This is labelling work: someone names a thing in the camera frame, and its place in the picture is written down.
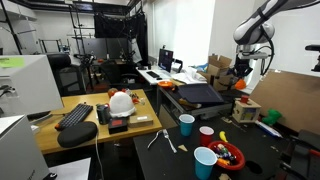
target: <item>printer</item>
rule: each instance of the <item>printer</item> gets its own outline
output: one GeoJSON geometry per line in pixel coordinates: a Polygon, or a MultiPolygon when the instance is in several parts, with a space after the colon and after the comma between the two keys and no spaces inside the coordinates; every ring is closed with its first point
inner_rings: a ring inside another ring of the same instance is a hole
{"type": "Polygon", "coordinates": [[[0,118],[0,179],[40,180],[49,168],[26,116],[0,118]]]}

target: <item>white helmet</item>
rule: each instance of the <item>white helmet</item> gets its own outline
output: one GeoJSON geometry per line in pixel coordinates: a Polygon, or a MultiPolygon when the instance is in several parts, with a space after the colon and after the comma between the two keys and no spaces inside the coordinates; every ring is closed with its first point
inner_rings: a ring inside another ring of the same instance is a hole
{"type": "Polygon", "coordinates": [[[116,92],[110,99],[111,117],[127,117],[136,111],[131,97],[124,92],[116,92]]]}

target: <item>bowl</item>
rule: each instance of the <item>bowl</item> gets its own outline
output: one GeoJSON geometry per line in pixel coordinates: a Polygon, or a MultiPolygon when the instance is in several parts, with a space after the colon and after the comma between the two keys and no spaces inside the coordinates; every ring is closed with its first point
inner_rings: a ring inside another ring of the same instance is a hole
{"type": "Polygon", "coordinates": [[[161,86],[163,88],[171,88],[172,82],[171,81],[160,81],[160,82],[158,82],[158,86],[161,86]]]}
{"type": "Polygon", "coordinates": [[[213,141],[208,145],[208,148],[213,150],[214,146],[218,146],[218,144],[224,145],[224,147],[227,148],[231,154],[236,156],[236,162],[237,162],[236,165],[226,165],[226,164],[223,164],[223,163],[220,163],[219,161],[217,161],[216,164],[218,166],[225,168],[225,169],[228,169],[228,170],[234,170],[234,171],[240,170],[244,167],[246,160],[245,160],[242,152],[236,146],[234,146],[230,143],[224,142],[224,141],[213,141]]]}

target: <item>paper cup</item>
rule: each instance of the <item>paper cup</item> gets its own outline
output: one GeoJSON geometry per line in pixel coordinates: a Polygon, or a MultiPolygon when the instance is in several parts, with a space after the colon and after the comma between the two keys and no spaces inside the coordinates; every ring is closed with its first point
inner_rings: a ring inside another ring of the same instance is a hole
{"type": "Polygon", "coordinates": [[[182,114],[179,116],[180,120],[180,131],[183,136],[190,136],[192,131],[192,125],[194,117],[189,114],[182,114]]]}
{"type": "Polygon", "coordinates": [[[216,154],[207,147],[198,147],[194,150],[196,159],[195,171],[199,179],[209,179],[213,165],[217,162],[216,154]]]}
{"type": "Polygon", "coordinates": [[[214,130],[208,126],[202,126],[200,128],[200,145],[207,147],[211,141],[214,130]]]}

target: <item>red cup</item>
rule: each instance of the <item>red cup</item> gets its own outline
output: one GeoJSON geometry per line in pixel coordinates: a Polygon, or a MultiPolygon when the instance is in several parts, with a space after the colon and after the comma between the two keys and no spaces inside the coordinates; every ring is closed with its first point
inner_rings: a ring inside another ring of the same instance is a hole
{"type": "Polygon", "coordinates": [[[244,103],[244,104],[247,104],[247,103],[248,103],[248,100],[249,100],[249,96],[242,95],[240,102],[242,102],[242,103],[244,103]]]}
{"type": "Polygon", "coordinates": [[[207,147],[212,141],[213,133],[214,131],[211,127],[202,126],[200,128],[200,145],[207,147]]]}

